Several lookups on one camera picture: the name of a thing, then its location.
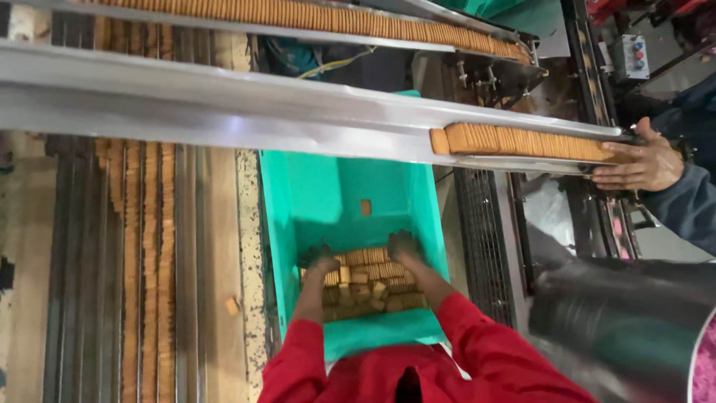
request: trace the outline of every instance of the gray control panel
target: gray control panel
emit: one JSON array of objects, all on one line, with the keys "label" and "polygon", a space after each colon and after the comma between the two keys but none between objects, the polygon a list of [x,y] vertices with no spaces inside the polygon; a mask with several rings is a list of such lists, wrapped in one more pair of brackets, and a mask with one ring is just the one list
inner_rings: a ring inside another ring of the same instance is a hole
[{"label": "gray control panel", "polygon": [[613,53],[617,81],[649,79],[647,43],[642,35],[622,35]]}]

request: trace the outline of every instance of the red sleeve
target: red sleeve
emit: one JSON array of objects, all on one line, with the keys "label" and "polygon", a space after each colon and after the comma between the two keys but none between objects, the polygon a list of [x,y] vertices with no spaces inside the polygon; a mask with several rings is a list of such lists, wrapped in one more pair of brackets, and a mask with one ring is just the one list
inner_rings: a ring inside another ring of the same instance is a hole
[{"label": "red sleeve", "polygon": [[263,369],[258,403],[313,402],[326,381],[323,328],[306,319],[292,321],[281,350]]},{"label": "red sleeve", "polygon": [[473,380],[488,384],[493,401],[595,403],[522,336],[495,323],[461,294],[447,297],[436,316],[453,345],[455,362]]}]

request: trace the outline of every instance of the hand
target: hand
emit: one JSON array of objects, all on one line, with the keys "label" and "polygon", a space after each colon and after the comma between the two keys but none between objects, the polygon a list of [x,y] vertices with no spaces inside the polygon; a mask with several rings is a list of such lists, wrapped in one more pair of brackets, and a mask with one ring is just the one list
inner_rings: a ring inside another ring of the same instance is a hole
[{"label": "hand", "polygon": [[388,235],[388,256],[403,265],[410,260],[422,262],[420,243],[410,231],[401,229],[397,234],[393,232]]},{"label": "hand", "polygon": [[299,267],[304,267],[309,271],[316,271],[324,275],[338,270],[341,263],[333,258],[333,252],[328,245],[323,244],[321,247],[312,246],[308,252],[299,257]]},{"label": "hand", "polygon": [[669,146],[669,141],[661,133],[652,130],[649,118],[642,118],[637,123],[637,133],[647,141],[645,146],[602,144],[605,150],[626,154],[636,161],[594,169],[591,180],[596,182],[596,187],[604,190],[661,191],[681,178],[684,162]]}]

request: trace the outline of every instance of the electrical cable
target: electrical cable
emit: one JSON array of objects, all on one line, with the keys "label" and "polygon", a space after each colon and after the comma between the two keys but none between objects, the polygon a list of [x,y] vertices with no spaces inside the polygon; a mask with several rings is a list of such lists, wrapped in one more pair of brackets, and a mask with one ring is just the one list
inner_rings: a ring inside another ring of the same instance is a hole
[{"label": "electrical cable", "polygon": [[321,73],[323,73],[323,72],[325,72],[325,71],[328,71],[328,70],[335,70],[335,69],[337,69],[337,68],[350,65],[350,64],[353,63],[353,61],[355,61],[356,59],[358,59],[358,58],[360,58],[360,57],[363,57],[363,56],[366,56],[366,55],[368,55],[368,54],[373,53],[376,48],[377,48],[377,46],[373,46],[373,47],[369,48],[369,49],[366,50],[366,51],[363,51],[363,52],[360,52],[359,54],[356,54],[355,56],[351,57],[350,59],[337,60],[337,61],[335,61],[335,62],[326,63],[325,65],[320,65],[320,66],[316,67],[315,69],[309,70],[309,71],[307,71],[307,72],[305,72],[305,73],[299,75],[298,77],[296,77],[296,79],[298,79],[298,80],[303,80],[303,79],[306,78],[306,77],[313,77],[313,76],[315,76],[315,75],[317,75],[317,74],[321,74]]}]

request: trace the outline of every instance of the worker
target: worker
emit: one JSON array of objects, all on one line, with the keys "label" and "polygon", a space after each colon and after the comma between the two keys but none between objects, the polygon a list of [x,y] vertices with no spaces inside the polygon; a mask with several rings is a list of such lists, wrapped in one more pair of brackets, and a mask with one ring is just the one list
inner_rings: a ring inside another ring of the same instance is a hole
[{"label": "worker", "polygon": [[[324,277],[339,263],[324,251],[307,270],[284,344],[263,370],[258,401],[594,403],[519,334],[455,291],[419,250],[407,231],[389,237],[389,256],[415,276],[452,344],[454,361],[440,346],[384,346],[340,359],[326,375]],[[472,379],[463,378],[455,364]]]},{"label": "worker", "polygon": [[598,167],[591,180],[604,190],[641,191],[646,208],[666,228],[716,256],[716,187],[709,171],[684,163],[669,141],[652,129],[649,118],[642,118],[636,131],[643,146],[602,144],[634,161]]}]

